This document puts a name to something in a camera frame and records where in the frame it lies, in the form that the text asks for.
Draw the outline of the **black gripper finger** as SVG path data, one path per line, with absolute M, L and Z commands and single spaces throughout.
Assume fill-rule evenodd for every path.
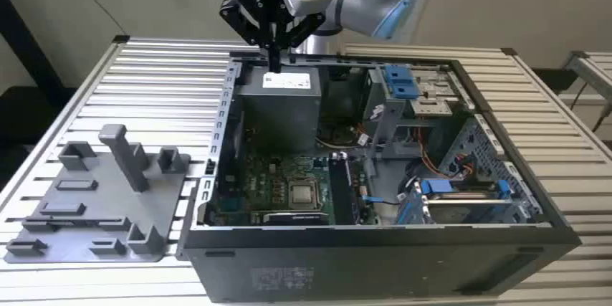
M 246 43 L 266 51 L 270 71 L 276 72 L 276 46 L 264 1 L 240 1 L 224 0 L 219 14 Z
M 282 72 L 282 52 L 290 48 L 296 48 L 306 41 L 307 37 L 316 31 L 326 21 L 323 12 L 308 14 L 291 30 L 287 30 L 288 24 L 295 17 L 284 14 L 276 22 L 275 29 L 275 72 Z

